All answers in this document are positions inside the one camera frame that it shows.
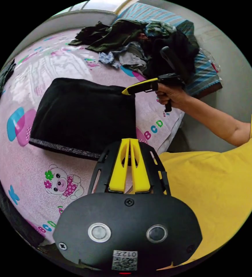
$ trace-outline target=window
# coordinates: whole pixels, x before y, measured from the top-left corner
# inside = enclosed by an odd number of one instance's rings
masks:
[[[74,5],[73,8],[71,9],[71,11],[79,11],[79,10],[81,10],[81,8],[83,7],[83,5],[85,3],[87,3],[87,1]]]
[[[62,13],[64,13],[64,12],[67,12],[67,11],[70,10],[70,8],[71,8],[71,7],[67,8],[67,9],[65,9],[65,10],[63,10],[63,11],[61,11],[61,12],[58,12],[57,14],[54,14],[53,16],[58,15],[58,14],[62,14]]]
[[[115,12],[124,2],[127,2],[127,0],[90,0],[83,9]]]

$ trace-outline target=screw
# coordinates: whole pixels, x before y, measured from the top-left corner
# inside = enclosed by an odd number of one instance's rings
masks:
[[[60,242],[60,243],[59,243],[59,248],[60,248],[61,250],[67,250],[67,246],[66,246],[66,244],[63,243],[63,242]]]
[[[192,253],[193,251],[194,251],[194,248],[195,248],[195,245],[190,245],[187,249],[186,249],[186,251],[187,251],[187,253]]]
[[[131,199],[131,198],[127,198],[125,200],[125,205],[128,206],[128,207],[132,206],[134,203],[135,203],[134,200]]]

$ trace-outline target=blue striped bedding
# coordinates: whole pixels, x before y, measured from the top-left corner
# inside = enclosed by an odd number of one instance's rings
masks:
[[[163,21],[175,27],[181,26],[179,29],[189,38],[194,40],[194,24],[189,20],[184,19],[172,12],[156,8],[147,4],[135,3],[128,9],[123,11],[117,18],[140,20],[140,21]],[[220,83],[219,77],[213,66],[202,51],[195,58],[196,73],[192,77],[192,82],[186,88],[187,92],[192,96],[199,96],[202,92],[208,89],[208,94],[216,91],[211,90],[211,86]]]

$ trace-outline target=qr code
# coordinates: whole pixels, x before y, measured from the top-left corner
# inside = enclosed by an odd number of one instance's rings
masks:
[[[136,271],[137,253],[135,251],[116,251],[113,253],[112,270]]]

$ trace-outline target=person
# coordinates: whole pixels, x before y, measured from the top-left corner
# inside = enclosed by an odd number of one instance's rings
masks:
[[[241,122],[189,96],[180,87],[158,84],[162,105],[190,115],[221,139],[236,146],[225,153],[192,151],[159,155],[171,194],[196,214],[203,240],[184,264],[227,243],[252,211],[252,118]]]

